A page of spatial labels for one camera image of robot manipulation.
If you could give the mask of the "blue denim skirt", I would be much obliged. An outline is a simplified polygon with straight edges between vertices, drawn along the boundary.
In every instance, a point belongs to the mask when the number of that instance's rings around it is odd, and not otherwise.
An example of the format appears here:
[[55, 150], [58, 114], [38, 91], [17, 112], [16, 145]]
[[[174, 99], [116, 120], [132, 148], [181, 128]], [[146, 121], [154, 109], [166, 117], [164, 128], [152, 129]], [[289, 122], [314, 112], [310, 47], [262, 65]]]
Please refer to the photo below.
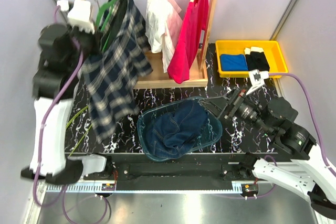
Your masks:
[[180, 158], [193, 148], [207, 122], [208, 113], [197, 100], [184, 100], [150, 124], [145, 135], [149, 153], [157, 158]]

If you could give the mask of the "folded blue cloth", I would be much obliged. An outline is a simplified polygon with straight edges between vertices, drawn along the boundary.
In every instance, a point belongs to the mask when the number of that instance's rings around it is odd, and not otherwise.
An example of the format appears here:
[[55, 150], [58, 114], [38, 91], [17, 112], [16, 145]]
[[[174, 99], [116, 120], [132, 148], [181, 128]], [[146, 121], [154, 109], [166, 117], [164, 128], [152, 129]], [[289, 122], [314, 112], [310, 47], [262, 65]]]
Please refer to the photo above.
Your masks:
[[219, 59], [221, 71], [248, 71], [247, 62], [243, 54], [222, 54]]

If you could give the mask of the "lime green hanger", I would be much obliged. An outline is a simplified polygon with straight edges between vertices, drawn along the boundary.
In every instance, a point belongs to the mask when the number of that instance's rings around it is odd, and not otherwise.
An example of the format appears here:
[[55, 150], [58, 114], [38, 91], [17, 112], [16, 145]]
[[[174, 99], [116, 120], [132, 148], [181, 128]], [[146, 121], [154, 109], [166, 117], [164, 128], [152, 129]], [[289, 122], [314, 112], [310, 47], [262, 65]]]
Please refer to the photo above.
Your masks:
[[92, 149], [92, 133], [88, 106], [73, 108], [66, 124], [66, 154], [89, 153]]

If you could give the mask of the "folded black cloth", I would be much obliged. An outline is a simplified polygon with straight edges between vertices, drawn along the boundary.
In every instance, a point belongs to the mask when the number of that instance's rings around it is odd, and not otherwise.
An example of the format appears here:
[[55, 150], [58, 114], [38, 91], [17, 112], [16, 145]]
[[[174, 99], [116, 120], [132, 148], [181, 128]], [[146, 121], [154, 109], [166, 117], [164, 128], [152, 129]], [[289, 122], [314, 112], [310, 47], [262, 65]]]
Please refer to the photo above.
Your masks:
[[261, 47], [250, 47], [244, 49], [248, 71], [259, 70], [269, 71], [270, 66], [266, 59], [265, 52]]

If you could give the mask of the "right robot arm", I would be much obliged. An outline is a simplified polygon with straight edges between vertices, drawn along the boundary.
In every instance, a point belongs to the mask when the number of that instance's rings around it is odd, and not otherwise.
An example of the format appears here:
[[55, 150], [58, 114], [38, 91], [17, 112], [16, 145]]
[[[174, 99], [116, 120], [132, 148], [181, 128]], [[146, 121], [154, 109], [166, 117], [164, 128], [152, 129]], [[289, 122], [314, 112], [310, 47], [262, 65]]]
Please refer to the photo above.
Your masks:
[[302, 126], [295, 123], [298, 112], [283, 97], [266, 106], [249, 100], [244, 89], [235, 89], [222, 97], [200, 99], [200, 104], [219, 119], [237, 117], [271, 138], [278, 154], [299, 165], [307, 176], [295, 175], [270, 164], [252, 153], [246, 153], [234, 166], [233, 173], [244, 180], [253, 177], [267, 180], [307, 201], [326, 218], [335, 219], [335, 176], [324, 163], [321, 147]]

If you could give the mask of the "white pink garment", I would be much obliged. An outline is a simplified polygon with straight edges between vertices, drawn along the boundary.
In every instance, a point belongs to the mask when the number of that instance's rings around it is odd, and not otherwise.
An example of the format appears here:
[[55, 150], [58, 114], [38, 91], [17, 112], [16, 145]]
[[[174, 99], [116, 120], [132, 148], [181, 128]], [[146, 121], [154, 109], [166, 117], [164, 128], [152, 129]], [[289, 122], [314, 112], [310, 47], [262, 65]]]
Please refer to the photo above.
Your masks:
[[182, 19], [168, 0], [147, 0], [146, 36], [152, 53], [162, 53], [163, 72], [172, 60], [177, 45]]

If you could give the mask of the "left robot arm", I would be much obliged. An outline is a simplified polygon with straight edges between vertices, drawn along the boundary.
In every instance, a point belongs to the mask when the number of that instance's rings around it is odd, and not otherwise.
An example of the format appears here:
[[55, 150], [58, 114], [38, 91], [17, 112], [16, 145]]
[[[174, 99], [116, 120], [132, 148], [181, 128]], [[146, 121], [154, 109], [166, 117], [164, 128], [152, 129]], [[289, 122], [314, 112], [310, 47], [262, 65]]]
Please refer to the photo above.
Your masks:
[[43, 179], [53, 185], [76, 183], [96, 174], [103, 180], [113, 175], [112, 165], [100, 154], [66, 157], [66, 125], [83, 62], [98, 49], [99, 35], [87, 29], [54, 23], [42, 29], [38, 70], [33, 77], [36, 115], [34, 153], [21, 170], [24, 179]]

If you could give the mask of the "magenta pink shirt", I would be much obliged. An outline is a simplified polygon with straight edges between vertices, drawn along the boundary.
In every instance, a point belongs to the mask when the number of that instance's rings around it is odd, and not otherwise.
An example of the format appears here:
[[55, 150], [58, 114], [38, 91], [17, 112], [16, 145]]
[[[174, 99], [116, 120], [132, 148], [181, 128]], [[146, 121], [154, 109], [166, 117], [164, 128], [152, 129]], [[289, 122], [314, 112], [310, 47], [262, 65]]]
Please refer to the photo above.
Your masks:
[[176, 83], [190, 78], [190, 68], [197, 55], [202, 31], [206, 28], [209, 1], [189, 2], [172, 60], [167, 72]]

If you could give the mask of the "yellow plastic tray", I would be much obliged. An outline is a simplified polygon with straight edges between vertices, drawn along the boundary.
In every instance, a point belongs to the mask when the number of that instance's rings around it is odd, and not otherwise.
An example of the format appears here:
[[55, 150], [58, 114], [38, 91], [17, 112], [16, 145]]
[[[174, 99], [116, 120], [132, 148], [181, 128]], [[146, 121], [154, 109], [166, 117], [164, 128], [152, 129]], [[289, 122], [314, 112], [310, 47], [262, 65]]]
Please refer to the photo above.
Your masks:
[[274, 40], [217, 40], [215, 43], [218, 61], [218, 73], [221, 78], [248, 78], [248, 71], [223, 71], [220, 61], [222, 54], [244, 54], [245, 48], [260, 47], [264, 50], [270, 66], [269, 73], [288, 73], [288, 68], [280, 49]]

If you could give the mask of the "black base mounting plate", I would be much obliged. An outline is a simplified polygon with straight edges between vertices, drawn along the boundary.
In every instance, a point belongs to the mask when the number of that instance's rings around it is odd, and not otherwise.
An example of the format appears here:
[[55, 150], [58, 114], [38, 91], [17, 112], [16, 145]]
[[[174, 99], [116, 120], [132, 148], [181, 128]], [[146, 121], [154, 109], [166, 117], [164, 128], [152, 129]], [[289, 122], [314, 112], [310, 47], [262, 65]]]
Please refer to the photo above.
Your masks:
[[264, 158], [261, 153], [238, 154], [186, 154], [179, 159], [157, 162], [145, 154], [103, 154], [107, 158], [106, 168], [101, 172], [85, 173], [86, 180], [108, 180], [115, 178], [118, 182], [133, 182], [144, 179], [208, 179], [214, 181], [253, 180], [252, 172], [243, 168], [239, 173], [240, 163], [249, 168], [252, 161]]

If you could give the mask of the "clear blue plastic basin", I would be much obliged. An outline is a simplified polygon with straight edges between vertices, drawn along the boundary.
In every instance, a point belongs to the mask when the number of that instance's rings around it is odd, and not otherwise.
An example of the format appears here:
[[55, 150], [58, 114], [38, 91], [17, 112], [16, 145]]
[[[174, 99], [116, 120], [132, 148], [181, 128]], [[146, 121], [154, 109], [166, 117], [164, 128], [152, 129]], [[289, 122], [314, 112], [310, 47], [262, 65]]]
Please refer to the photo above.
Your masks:
[[[138, 121], [137, 121], [137, 127], [136, 127], [138, 138], [139, 138], [140, 145], [143, 149], [143, 152], [149, 159], [153, 161], [157, 161], [157, 162], [170, 160], [169, 158], [157, 158], [149, 153], [147, 143], [145, 142], [145, 135], [146, 135], [146, 131], [148, 130], [150, 124], [155, 119], [157, 119], [159, 116], [162, 116], [163, 114], [167, 112], [172, 112], [175, 109], [177, 109], [180, 103], [183, 102], [184, 100], [197, 100], [199, 102], [201, 98], [202, 97], [190, 97], [190, 98], [186, 98], [183, 100], [174, 101], [174, 102], [159, 106], [157, 108], [147, 110], [139, 116]], [[212, 146], [216, 144], [222, 137], [223, 127], [222, 127], [221, 122], [219, 121], [218, 118], [214, 117], [206, 109], [205, 111], [208, 113], [208, 122], [205, 125], [204, 129], [202, 130], [201, 135], [196, 139], [195, 145], [188, 153], [199, 151], [206, 147]]]

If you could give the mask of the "dark green hanger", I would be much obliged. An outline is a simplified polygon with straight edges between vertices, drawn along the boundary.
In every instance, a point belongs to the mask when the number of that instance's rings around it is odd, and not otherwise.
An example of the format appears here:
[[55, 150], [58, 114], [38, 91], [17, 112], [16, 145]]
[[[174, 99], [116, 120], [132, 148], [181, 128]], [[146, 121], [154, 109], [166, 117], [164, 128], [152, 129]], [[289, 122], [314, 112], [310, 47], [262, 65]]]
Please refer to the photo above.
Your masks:
[[108, 0], [98, 10], [96, 26], [98, 27], [99, 46], [98, 58], [109, 49], [117, 37], [127, 9], [127, 0]]

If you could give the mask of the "navy plaid skirt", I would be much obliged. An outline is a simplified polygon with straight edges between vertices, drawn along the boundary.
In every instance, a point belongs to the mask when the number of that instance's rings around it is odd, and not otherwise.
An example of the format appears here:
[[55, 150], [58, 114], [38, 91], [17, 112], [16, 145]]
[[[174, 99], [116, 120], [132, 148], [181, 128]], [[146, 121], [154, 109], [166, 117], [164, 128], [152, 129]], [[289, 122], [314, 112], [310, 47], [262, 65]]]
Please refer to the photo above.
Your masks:
[[134, 86], [139, 77], [153, 71], [145, 55], [150, 50], [145, 28], [145, 19], [134, 0], [127, 0], [121, 28], [109, 49], [101, 58], [89, 56], [82, 66], [90, 95], [91, 123], [98, 143], [113, 135], [122, 118], [139, 112]]

